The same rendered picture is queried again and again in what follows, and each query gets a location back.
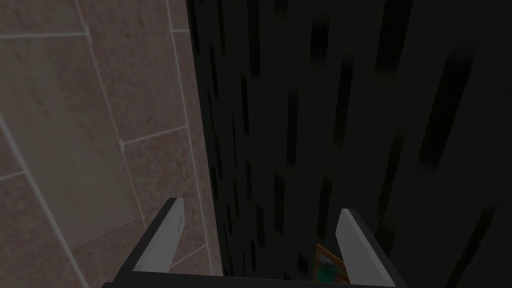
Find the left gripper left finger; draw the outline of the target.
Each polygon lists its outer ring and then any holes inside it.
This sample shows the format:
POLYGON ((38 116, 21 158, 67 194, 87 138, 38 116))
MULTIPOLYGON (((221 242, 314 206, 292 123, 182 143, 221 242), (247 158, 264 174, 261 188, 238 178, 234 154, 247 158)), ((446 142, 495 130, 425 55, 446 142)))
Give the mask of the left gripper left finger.
POLYGON ((168 273, 184 226, 184 200, 170 197, 158 211, 113 281, 124 281, 134 272, 168 273))

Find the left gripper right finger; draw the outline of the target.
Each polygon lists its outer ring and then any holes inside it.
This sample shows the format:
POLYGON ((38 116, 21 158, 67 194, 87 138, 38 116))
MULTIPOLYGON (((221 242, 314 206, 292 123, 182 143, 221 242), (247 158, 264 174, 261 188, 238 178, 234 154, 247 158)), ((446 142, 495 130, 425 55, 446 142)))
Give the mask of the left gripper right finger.
POLYGON ((351 285, 407 286, 355 209, 340 211, 335 235, 351 285))

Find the orange and teal book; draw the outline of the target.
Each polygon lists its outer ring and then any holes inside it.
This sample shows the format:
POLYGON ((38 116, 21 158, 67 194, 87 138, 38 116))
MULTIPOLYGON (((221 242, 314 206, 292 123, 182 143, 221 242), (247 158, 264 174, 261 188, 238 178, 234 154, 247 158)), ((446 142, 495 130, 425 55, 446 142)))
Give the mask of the orange and teal book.
POLYGON ((313 281, 350 284, 345 263, 320 244, 316 245, 313 281))

